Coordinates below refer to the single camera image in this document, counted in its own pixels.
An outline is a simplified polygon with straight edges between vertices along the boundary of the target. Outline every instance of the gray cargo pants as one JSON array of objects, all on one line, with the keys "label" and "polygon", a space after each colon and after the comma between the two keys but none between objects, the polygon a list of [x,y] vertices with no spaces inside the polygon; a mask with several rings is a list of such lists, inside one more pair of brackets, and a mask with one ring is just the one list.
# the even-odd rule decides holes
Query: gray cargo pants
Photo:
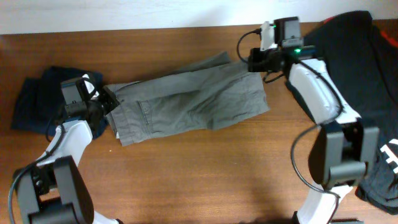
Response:
[{"label": "gray cargo pants", "polygon": [[226,52],[162,78],[106,87],[120,102],[106,118],[123,146],[225,128],[269,110],[260,74]]}]

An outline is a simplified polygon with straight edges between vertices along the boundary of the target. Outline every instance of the black fabric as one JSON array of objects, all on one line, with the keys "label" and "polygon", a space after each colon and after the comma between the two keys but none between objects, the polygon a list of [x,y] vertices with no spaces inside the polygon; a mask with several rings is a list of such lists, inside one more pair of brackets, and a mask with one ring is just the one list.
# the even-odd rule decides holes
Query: black fabric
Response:
[{"label": "black fabric", "polygon": [[324,57],[331,79],[345,100],[363,118],[380,128],[374,169],[356,195],[390,214],[398,214],[398,164],[386,160],[387,146],[398,155],[398,49],[391,46],[372,25],[367,11],[339,15],[305,37]]},{"label": "black fabric", "polygon": [[[60,106],[65,102],[61,91],[61,82],[71,78],[81,77],[86,73],[92,74],[96,87],[102,86],[102,74],[76,68],[50,67],[44,71],[42,78],[27,78],[19,93],[11,129],[21,129],[45,134],[48,122],[58,113]],[[101,120],[101,127],[93,138],[97,138],[105,130],[107,122]],[[50,124],[49,135],[55,135],[55,125]]]}]

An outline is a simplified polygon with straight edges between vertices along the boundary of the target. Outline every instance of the black cable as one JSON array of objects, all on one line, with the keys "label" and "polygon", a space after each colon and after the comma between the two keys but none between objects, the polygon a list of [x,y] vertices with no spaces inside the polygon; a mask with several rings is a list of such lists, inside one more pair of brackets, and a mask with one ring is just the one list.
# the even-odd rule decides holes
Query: black cable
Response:
[{"label": "black cable", "polygon": [[266,84],[272,83],[272,82],[278,80],[279,78],[282,78],[282,77],[284,76],[284,74],[282,73],[282,74],[278,75],[277,77],[275,77],[275,78],[273,78],[273,79],[271,79],[271,80],[267,80],[268,76],[269,76],[269,73],[266,73],[266,75],[264,76],[264,78],[262,78],[262,81],[263,81],[264,83],[266,83]]},{"label": "black cable", "polygon": [[238,53],[238,57],[244,63],[249,63],[249,62],[247,60],[245,60],[244,58],[242,58],[241,53],[239,51],[239,46],[240,46],[242,40],[245,38],[245,36],[247,36],[249,34],[261,34],[261,29],[255,29],[255,30],[252,30],[250,32],[247,32],[247,33],[243,34],[243,36],[239,39],[238,44],[236,45],[236,52]]},{"label": "black cable", "polygon": [[58,138],[57,142],[55,143],[54,147],[51,148],[50,151],[45,151],[45,155],[44,155],[43,157],[41,157],[40,159],[37,159],[36,161],[34,161],[34,162],[30,163],[29,165],[25,166],[25,167],[18,173],[18,175],[16,176],[16,178],[15,178],[14,181],[12,182],[11,187],[10,187],[10,191],[9,191],[9,193],[8,193],[8,215],[9,215],[11,224],[15,224],[14,214],[13,214],[13,212],[12,212],[12,194],[14,193],[14,190],[15,190],[16,186],[17,186],[17,184],[19,183],[19,181],[21,180],[22,176],[23,176],[26,172],[30,171],[30,170],[31,170],[34,166],[36,166],[38,163],[40,163],[40,162],[42,162],[42,161],[48,159],[48,158],[54,153],[54,151],[55,151],[56,149],[58,149],[58,147],[59,147],[59,145],[61,144],[61,142],[62,142],[62,140],[63,140],[63,137],[64,137],[64,135],[65,135],[65,133],[66,133],[65,127],[63,126],[63,124],[61,124],[60,126],[61,126],[61,135],[60,135],[60,137]]},{"label": "black cable", "polygon": [[[313,72],[319,79],[321,79],[325,85],[330,89],[330,91],[332,92],[332,94],[334,95],[334,97],[336,98],[338,104],[339,104],[339,110],[337,112],[336,115],[334,115],[334,117],[322,122],[321,124],[328,124],[332,121],[334,121],[337,117],[339,117],[342,112],[343,112],[343,103],[340,100],[340,97],[338,96],[337,92],[335,91],[335,89],[330,85],[330,83],[319,73],[317,72],[315,69],[313,69],[312,67],[308,66],[306,63],[302,62],[301,60],[294,58],[293,56],[289,55],[290,57],[293,58],[295,63],[299,63],[301,65],[303,65],[305,68],[307,68],[308,70],[310,70],[311,72]],[[295,159],[294,159],[294,149],[298,143],[298,141],[305,136],[307,133],[309,133],[310,131],[314,130],[315,128],[319,127],[321,124],[316,124],[308,129],[306,129],[305,131],[301,132],[293,141],[292,147],[290,148],[290,160],[292,161],[292,165],[293,165],[293,169],[295,171],[295,173],[297,174],[297,176],[299,177],[299,179],[305,184],[307,185],[309,188],[311,188],[312,190],[319,192],[319,193],[323,193],[323,194],[331,194],[333,196],[335,196],[336,198],[336,206],[335,209],[333,210],[333,213],[331,214],[328,222],[326,224],[329,224],[333,217],[335,216],[335,213],[337,212],[338,206],[339,206],[339,202],[340,202],[340,196],[334,192],[331,192],[329,190],[322,190],[319,189],[318,187],[310,184],[308,181],[306,181],[303,177],[303,175],[300,173],[299,169],[297,168],[297,165],[295,163]]]},{"label": "black cable", "polygon": [[54,121],[54,119],[55,119],[57,116],[61,116],[61,115],[62,115],[62,110],[63,110],[63,107],[64,107],[64,106],[65,106],[65,103],[62,103],[62,104],[60,105],[59,109],[58,109],[58,112],[57,112],[56,114],[54,114],[54,115],[50,118],[50,120],[48,121],[48,123],[47,123],[47,126],[46,126],[46,128],[45,128],[45,138],[46,138],[46,140],[47,140],[48,142],[51,142],[51,140],[50,140],[50,138],[49,138],[49,131],[50,131],[51,122]]}]

